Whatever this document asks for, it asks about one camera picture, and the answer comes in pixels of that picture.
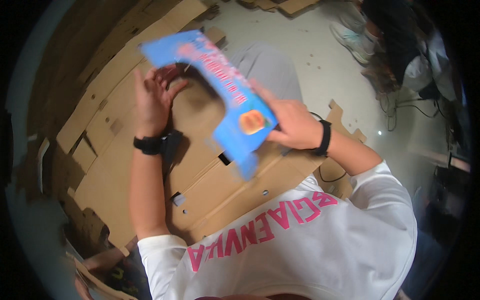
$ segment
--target white shirt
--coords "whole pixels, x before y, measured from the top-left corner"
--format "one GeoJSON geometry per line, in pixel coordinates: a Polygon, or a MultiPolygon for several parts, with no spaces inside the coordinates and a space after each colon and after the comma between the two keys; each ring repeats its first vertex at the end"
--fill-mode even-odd
{"type": "Polygon", "coordinates": [[[153,299],[393,299],[415,255],[410,196],[385,162],[351,183],[342,201],[310,176],[190,247],[173,235],[140,240],[153,299]]]}

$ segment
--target sneaker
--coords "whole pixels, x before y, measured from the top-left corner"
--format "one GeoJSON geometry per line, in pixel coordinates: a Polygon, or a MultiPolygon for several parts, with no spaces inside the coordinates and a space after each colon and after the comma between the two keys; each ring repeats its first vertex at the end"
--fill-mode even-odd
{"type": "Polygon", "coordinates": [[[340,21],[346,28],[355,31],[358,34],[363,33],[367,21],[352,2],[346,3],[345,13],[339,16],[340,21]]]}
{"type": "Polygon", "coordinates": [[[361,64],[367,64],[372,54],[367,53],[361,44],[360,35],[339,23],[331,23],[330,31],[335,39],[345,46],[361,64]]]}

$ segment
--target sleeve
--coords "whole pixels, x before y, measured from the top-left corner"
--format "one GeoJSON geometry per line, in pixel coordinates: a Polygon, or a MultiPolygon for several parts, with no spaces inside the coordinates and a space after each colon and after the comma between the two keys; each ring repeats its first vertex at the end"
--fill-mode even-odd
{"type": "Polygon", "coordinates": [[[410,270],[417,244],[417,222],[410,195],[392,175],[385,161],[361,174],[352,176],[353,192],[349,200],[364,213],[380,221],[383,232],[390,236],[391,254],[397,254],[398,277],[382,299],[393,299],[410,270]]]}
{"type": "Polygon", "coordinates": [[[152,299],[162,299],[187,250],[187,243],[175,235],[159,235],[139,240],[138,250],[152,299]]]}
{"type": "Polygon", "coordinates": [[[406,188],[392,175],[385,161],[361,174],[352,176],[349,200],[365,213],[406,231],[410,241],[417,238],[417,222],[406,188]]]}

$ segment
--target gray pants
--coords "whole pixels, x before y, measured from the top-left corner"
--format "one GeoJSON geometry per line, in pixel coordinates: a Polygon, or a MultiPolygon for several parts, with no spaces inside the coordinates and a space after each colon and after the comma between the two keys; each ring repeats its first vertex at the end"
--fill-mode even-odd
{"type": "Polygon", "coordinates": [[[233,54],[230,62],[247,79],[256,79],[279,99],[303,102],[293,61],[274,47],[254,42],[233,54]]]}

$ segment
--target wire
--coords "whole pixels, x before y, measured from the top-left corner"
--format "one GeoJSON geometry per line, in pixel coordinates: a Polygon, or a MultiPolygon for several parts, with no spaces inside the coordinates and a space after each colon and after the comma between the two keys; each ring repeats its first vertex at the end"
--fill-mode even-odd
{"type": "MultiPolygon", "coordinates": [[[[385,95],[386,96],[386,99],[388,101],[388,104],[390,104],[390,98],[388,97],[388,95],[385,95]]],[[[393,107],[392,109],[392,114],[390,115],[389,114],[389,107],[387,105],[387,108],[385,109],[383,104],[382,104],[382,99],[380,98],[380,108],[383,110],[383,112],[387,115],[387,130],[392,132],[393,130],[395,130],[396,128],[396,111],[397,109],[399,108],[407,108],[407,107],[413,107],[413,108],[416,108],[419,112],[421,112],[425,117],[427,118],[430,118],[430,119],[433,119],[435,118],[439,113],[442,115],[442,117],[445,117],[445,115],[442,113],[442,111],[440,110],[440,104],[438,103],[438,100],[437,99],[432,99],[433,101],[433,106],[434,107],[437,107],[437,110],[433,113],[433,115],[429,116],[427,115],[425,112],[423,112],[418,106],[416,105],[413,105],[413,104],[405,104],[405,105],[398,105],[398,104],[403,104],[403,103],[408,103],[408,102],[415,102],[415,101],[425,101],[425,100],[429,100],[429,99],[424,99],[424,98],[416,98],[416,99],[411,99],[411,100],[404,100],[404,101],[395,101],[395,107],[393,107]],[[393,123],[393,127],[390,127],[390,123],[391,123],[391,120],[394,120],[394,123],[393,123]]]]}
{"type": "Polygon", "coordinates": [[[342,176],[338,177],[337,179],[334,179],[334,180],[325,180],[323,177],[322,177],[322,165],[320,165],[318,167],[318,174],[320,174],[320,179],[323,181],[323,182],[327,182],[327,183],[331,183],[331,182],[334,182],[334,181],[337,181],[337,180],[340,180],[342,178],[345,177],[345,175],[347,174],[347,172],[345,171],[345,173],[343,173],[342,176]]]}
{"type": "Polygon", "coordinates": [[[314,112],[311,112],[311,111],[309,111],[309,113],[311,113],[312,115],[316,116],[316,117],[317,117],[317,118],[319,118],[320,120],[323,120],[323,118],[322,118],[322,117],[320,117],[319,115],[317,115],[316,113],[314,113],[314,112]]]}

